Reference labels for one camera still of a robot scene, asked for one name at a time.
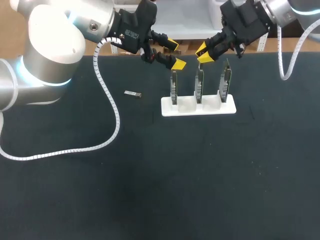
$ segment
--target white stand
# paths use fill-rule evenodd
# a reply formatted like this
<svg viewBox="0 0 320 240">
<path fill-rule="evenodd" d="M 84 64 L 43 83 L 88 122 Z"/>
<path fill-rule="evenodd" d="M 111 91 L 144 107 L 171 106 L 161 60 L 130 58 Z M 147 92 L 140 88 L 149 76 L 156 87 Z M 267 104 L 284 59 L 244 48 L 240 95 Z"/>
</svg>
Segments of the white stand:
<svg viewBox="0 0 320 240">
<path fill-rule="evenodd" d="M 195 96 L 178 96 L 177 105 L 172 104 L 171 97 L 161 99 L 162 116 L 195 116 L 235 114 L 237 112 L 232 95 L 228 95 L 226 103 L 221 102 L 219 91 L 217 95 L 202 96 L 202 104 L 197 104 Z"/>
</svg>

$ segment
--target white bin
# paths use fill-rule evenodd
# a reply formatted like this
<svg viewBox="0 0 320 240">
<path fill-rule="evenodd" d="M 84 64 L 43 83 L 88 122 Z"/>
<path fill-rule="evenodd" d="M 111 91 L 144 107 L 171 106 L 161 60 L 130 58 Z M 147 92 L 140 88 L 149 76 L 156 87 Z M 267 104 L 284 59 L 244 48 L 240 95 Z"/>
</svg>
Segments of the white bin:
<svg viewBox="0 0 320 240">
<path fill-rule="evenodd" d="M 215 30 L 221 30 L 223 28 L 222 14 L 221 14 L 220 7 L 225 2 L 226 2 L 226 0 L 208 0 L 210 18 L 212 21 L 213 28 Z M 244 4 L 246 1 L 245 0 L 233 0 L 233 2 L 236 5 L 240 6 L 240 5 Z"/>
<path fill-rule="evenodd" d="M 141 0 L 113 0 L 113 3 L 117 12 L 119 12 L 120 9 L 124 9 L 130 13 L 134 13 L 140 1 Z"/>
</svg>

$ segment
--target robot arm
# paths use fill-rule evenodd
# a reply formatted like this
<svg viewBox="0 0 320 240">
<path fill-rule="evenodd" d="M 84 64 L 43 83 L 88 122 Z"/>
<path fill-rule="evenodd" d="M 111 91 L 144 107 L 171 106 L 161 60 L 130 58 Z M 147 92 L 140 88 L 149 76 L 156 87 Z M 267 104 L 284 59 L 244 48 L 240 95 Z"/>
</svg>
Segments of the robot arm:
<svg viewBox="0 0 320 240">
<path fill-rule="evenodd" d="M 89 41 L 99 43 L 103 38 L 115 37 L 121 39 L 122 44 L 114 45 L 132 54 L 143 49 L 141 58 L 147 63 L 157 60 L 168 69 L 179 70 L 186 65 L 174 56 L 165 56 L 151 49 L 149 40 L 154 40 L 172 51 L 179 45 L 167 35 L 151 30 L 156 22 L 158 9 L 157 5 L 149 0 L 142 0 L 134 13 L 123 9 L 116 12 L 112 0 L 10 0 L 10 4 L 27 20 L 38 5 L 58 8 Z"/>
<path fill-rule="evenodd" d="M 268 33 L 272 25 L 285 27 L 297 19 L 288 0 L 247 0 L 241 6 L 228 0 L 221 12 L 222 32 L 198 49 L 200 63 L 214 62 L 228 49 L 241 58 L 246 46 Z"/>
</svg>

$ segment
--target white cable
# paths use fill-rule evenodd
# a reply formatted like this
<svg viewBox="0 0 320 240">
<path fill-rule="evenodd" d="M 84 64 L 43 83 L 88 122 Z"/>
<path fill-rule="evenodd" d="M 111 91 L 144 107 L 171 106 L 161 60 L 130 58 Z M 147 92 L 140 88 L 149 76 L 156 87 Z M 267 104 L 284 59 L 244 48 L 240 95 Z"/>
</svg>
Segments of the white cable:
<svg viewBox="0 0 320 240">
<path fill-rule="evenodd" d="M 299 39 L 295 47 L 295 50 L 293 52 L 293 55 L 290 61 L 289 69 L 286 74 L 284 73 L 284 64 L 283 64 L 283 58 L 282 58 L 282 29 L 280 26 L 278 26 L 278 60 L 279 60 L 280 77 L 282 80 L 286 81 L 290 78 L 294 70 L 296 60 L 302 45 L 304 44 L 309 34 L 312 33 L 312 31 L 315 30 L 318 26 L 320 26 L 320 19 L 314 22 L 312 25 L 310 25 L 302 34 L 301 38 Z"/>
<path fill-rule="evenodd" d="M 28 156 L 28 157 L 17 157 L 17 156 L 11 156 L 7 153 L 5 153 L 1 146 L 0 146 L 0 154 L 2 156 L 4 156 L 7 159 L 11 159 L 11 160 L 16 160 L 16 161 L 29 161 L 29 160 L 35 160 L 35 159 L 42 159 L 42 158 L 47 158 L 47 157 L 51 157 L 51 156 L 57 156 L 57 155 L 63 155 L 63 154 L 71 154 L 71 153 L 82 153 L 82 152 L 90 152 L 90 151 L 94 151 L 94 150 L 98 150 L 101 149 L 107 145 L 109 145 L 118 135 L 119 129 L 120 129 L 120 116 L 119 116 L 119 112 L 116 106 L 116 103 L 113 99 L 113 97 L 111 96 L 104 80 L 101 77 L 100 71 L 99 71 L 99 67 L 98 67 L 98 55 L 100 52 L 101 47 L 106 44 L 106 43 L 116 43 L 116 44 L 122 44 L 121 40 L 115 37 L 108 37 L 108 38 L 104 38 L 96 47 L 95 51 L 94 51 L 94 55 L 93 55 L 93 67 L 94 67 L 94 71 L 95 74 L 106 94 L 106 96 L 108 97 L 114 114 L 115 114 L 115 121 L 116 121 L 116 125 L 115 125 L 115 130 L 113 135 L 104 143 L 97 145 L 97 146 L 92 146 L 92 147 L 86 147 L 86 148 L 76 148 L 76 149 L 68 149 L 68 150 L 62 150 L 62 151 L 55 151 L 55 152 L 51 152 L 51 153 L 45 153 L 45 154 L 39 154 L 39 155 L 34 155 L 34 156 Z M 0 135 L 2 132 L 4 126 L 4 115 L 2 112 L 0 112 Z"/>
</svg>

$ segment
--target black table surface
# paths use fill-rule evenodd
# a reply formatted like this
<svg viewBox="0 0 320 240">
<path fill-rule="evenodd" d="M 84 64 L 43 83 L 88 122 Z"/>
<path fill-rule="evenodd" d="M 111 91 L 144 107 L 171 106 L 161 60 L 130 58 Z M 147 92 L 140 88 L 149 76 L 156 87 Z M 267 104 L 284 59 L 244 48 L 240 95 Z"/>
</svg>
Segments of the black table surface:
<svg viewBox="0 0 320 240">
<path fill-rule="evenodd" d="M 182 59 L 178 94 L 192 95 L 197 60 Z M 282 81 L 276 54 L 230 56 L 236 114 L 165 118 L 170 71 L 139 57 L 101 57 L 118 137 L 94 152 L 1 157 L 0 239 L 320 239 L 319 59 L 302 53 Z M 205 94 L 216 93 L 223 60 L 205 66 Z M 114 127 L 85 57 L 60 101 L 4 113 L 1 146 L 22 157 L 89 147 Z"/>
</svg>

